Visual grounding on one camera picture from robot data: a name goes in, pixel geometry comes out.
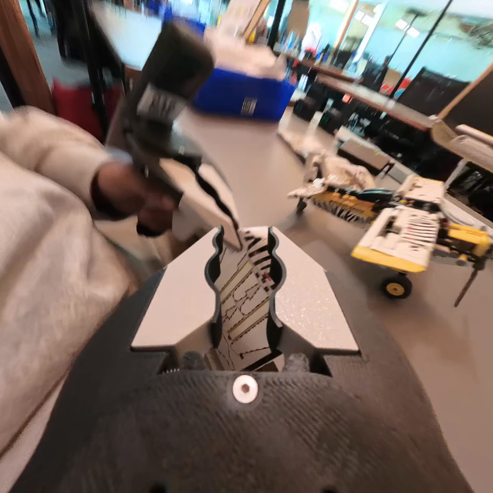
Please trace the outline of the person's left hand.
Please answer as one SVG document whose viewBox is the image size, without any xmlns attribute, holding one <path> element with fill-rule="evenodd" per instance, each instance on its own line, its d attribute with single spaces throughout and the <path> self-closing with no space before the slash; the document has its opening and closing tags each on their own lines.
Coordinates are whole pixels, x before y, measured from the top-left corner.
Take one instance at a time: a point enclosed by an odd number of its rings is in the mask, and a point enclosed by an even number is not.
<svg viewBox="0 0 493 493">
<path fill-rule="evenodd" d="M 137 233 L 158 237 L 172 229 L 177 203 L 132 164 L 102 165 L 91 182 L 95 209 L 111 220 L 137 219 Z"/>
</svg>

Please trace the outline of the dark panel with white rail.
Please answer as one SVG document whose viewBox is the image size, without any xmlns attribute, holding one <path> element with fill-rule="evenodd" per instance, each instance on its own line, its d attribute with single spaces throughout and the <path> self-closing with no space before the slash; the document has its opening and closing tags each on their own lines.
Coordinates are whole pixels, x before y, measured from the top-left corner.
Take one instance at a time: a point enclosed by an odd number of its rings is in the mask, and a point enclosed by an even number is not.
<svg viewBox="0 0 493 493">
<path fill-rule="evenodd" d="M 492 173 L 492 65 L 430 119 L 434 143 L 460 157 L 446 188 L 467 164 Z"/>
</svg>

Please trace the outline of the person's left forearm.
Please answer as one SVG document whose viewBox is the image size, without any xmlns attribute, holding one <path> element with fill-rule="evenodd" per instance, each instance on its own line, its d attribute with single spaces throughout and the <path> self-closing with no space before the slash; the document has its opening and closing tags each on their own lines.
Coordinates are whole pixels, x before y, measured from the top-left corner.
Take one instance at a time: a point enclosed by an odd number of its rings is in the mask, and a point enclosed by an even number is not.
<svg viewBox="0 0 493 493">
<path fill-rule="evenodd" d="M 1 112 L 1 242 L 134 215 L 97 183 L 112 161 L 94 137 L 66 120 L 32 107 Z"/>
</svg>

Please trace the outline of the lego airplane model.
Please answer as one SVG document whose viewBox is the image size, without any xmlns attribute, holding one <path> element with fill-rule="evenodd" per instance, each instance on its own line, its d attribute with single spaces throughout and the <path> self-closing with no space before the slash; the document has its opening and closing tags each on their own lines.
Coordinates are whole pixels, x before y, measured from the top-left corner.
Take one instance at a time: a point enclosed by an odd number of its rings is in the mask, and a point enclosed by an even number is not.
<svg viewBox="0 0 493 493">
<path fill-rule="evenodd" d="M 491 234 L 447 210 L 443 182 L 411 174 L 395 190 L 375 188 L 365 167 L 324 151 L 308 152 L 304 166 L 302 186 L 288 194 L 298 201 L 297 213 L 312 204 L 364 229 L 351 256 L 395 272 L 381 284 L 388 298 L 407 298 L 412 292 L 407 275 L 425 272 L 436 257 L 472 267 L 457 307 L 492 260 Z"/>
</svg>

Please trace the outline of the sticker sheet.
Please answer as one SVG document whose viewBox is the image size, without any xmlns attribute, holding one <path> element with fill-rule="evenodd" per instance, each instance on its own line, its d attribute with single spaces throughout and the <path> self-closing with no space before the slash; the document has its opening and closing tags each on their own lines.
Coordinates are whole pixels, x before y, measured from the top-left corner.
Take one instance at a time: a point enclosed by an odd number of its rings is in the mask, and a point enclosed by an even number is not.
<svg viewBox="0 0 493 493">
<path fill-rule="evenodd" d="M 244 229 L 241 251 L 224 247 L 220 255 L 219 290 L 222 336 L 208 360 L 216 370 L 279 372 L 281 353 L 267 341 L 269 300 L 274 290 L 270 277 L 267 226 Z"/>
</svg>

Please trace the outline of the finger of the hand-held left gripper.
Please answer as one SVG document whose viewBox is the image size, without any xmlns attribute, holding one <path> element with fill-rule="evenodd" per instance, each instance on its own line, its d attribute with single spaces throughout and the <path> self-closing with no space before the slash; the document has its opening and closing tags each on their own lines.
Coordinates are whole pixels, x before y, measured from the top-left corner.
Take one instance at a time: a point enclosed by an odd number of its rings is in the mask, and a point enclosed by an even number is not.
<svg viewBox="0 0 493 493">
<path fill-rule="evenodd" d="M 193 157 L 193 169 L 200 192 L 194 199 L 196 214 L 208 226 L 240 229 L 240 218 L 233 192 L 219 170 L 202 156 Z"/>
<path fill-rule="evenodd" d="M 202 237 L 213 228 L 223 228 L 223 240 L 233 250 L 242 250 L 236 203 L 215 166 L 201 162 L 191 168 L 173 159 L 161 159 L 163 175 L 182 193 L 173 214 L 172 232 L 182 242 Z"/>
</svg>

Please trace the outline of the long wooden desk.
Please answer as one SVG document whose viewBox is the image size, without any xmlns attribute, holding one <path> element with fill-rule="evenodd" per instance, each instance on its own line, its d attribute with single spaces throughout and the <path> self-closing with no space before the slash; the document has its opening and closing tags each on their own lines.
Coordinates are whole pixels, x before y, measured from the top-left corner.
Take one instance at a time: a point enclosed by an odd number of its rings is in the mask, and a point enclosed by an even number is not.
<svg viewBox="0 0 493 493">
<path fill-rule="evenodd" d="M 343 95 L 365 104 L 368 107 L 387 114 L 390 118 L 398 120 L 419 131 L 431 129 L 433 124 L 438 121 L 436 115 L 426 116 L 410 107 L 407 107 L 395 99 L 384 94 L 368 89 L 355 82 L 355 78 L 346 75 L 341 69 L 334 67 L 323 67 L 310 61 L 298 60 L 297 58 L 286 55 L 287 60 L 301 65 L 316 73 L 316 83 L 326 88 L 334 90 Z"/>
</svg>

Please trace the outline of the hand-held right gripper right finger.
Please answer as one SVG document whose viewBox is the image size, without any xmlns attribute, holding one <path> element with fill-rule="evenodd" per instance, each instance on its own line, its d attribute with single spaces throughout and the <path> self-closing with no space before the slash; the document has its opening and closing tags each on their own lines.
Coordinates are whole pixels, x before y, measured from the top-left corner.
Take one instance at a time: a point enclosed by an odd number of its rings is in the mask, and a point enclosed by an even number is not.
<svg viewBox="0 0 493 493">
<path fill-rule="evenodd" d="M 327 273 L 277 228 L 268 230 L 270 277 L 266 335 L 282 354 L 357 354 L 359 346 Z"/>
</svg>

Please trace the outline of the dark flat box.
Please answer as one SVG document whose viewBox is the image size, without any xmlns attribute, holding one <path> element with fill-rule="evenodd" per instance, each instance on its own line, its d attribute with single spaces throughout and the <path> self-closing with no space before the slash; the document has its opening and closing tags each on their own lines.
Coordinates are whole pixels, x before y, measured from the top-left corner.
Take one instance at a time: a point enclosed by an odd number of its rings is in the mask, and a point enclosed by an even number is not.
<svg viewBox="0 0 493 493">
<path fill-rule="evenodd" d="M 348 139 L 341 143 L 336 151 L 339 157 L 347 159 L 354 165 L 365 168 L 372 176 L 387 175 L 396 161 L 384 151 L 368 142 Z"/>
</svg>

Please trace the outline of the crumpled white paper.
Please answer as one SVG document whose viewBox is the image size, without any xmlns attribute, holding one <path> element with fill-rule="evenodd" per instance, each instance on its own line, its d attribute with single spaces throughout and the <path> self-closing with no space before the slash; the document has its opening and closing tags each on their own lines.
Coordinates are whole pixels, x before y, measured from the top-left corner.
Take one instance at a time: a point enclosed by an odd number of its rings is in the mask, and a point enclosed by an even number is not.
<svg viewBox="0 0 493 493">
<path fill-rule="evenodd" d="M 206 28 L 203 39 L 212 54 L 215 69 L 278 81 L 286 77 L 285 55 L 276 56 L 268 46 L 249 45 L 242 39 L 219 34 L 213 28 Z"/>
</svg>

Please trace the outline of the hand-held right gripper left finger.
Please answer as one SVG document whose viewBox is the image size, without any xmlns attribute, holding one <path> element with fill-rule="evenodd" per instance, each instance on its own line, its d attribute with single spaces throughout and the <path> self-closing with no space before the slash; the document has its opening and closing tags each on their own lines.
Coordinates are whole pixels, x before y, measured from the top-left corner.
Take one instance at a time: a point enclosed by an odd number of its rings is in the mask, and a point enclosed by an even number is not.
<svg viewBox="0 0 493 493">
<path fill-rule="evenodd" d="M 208 352 L 222 334 L 220 274 L 224 229 L 217 227 L 164 269 L 138 325 L 131 348 L 139 351 Z"/>
</svg>

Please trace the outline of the blue plastic bin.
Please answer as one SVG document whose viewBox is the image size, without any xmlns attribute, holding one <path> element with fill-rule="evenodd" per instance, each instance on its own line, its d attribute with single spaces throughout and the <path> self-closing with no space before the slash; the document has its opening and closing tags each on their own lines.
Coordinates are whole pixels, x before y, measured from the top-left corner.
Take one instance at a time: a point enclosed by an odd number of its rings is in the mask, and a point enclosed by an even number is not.
<svg viewBox="0 0 493 493">
<path fill-rule="evenodd" d="M 214 69 L 192 106 L 205 114 L 278 122 L 295 91 L 288 80 Z"/>
</svg>

